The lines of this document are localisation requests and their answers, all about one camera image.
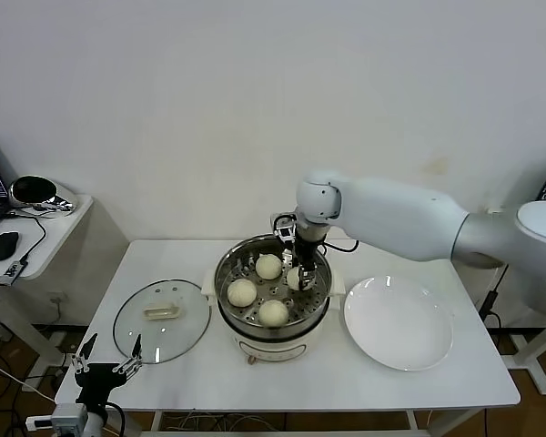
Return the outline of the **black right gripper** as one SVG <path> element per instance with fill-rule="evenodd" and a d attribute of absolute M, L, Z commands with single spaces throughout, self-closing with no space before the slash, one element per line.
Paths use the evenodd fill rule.
<path fill-rule="evenodd" d="M 309 241 L 301 236 L 296 236 L 293 243 L 294 252 L 298 259 L 298 288 L 300 290 L 310 290 L 315 286 L 316 281 L 316 264 L 315 255 L 320 240 Z M 281 252 L 282 269 L 293 268 L 293 250 L 284 248 Z"/>

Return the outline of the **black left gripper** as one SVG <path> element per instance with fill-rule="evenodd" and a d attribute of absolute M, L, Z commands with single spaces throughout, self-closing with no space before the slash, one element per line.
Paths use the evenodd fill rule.
<path fill-rule="evenodd" d="M 71 358 L 75 381 L 80 388 L 76 403 L 105 404 L 112 390 L 123 386 L 142 366 L 141 335 L 136 337 L 131 355 L 121 362 L 89 364 L 89 357 L 96 343 L 97 334 L 85 342 Z"/>

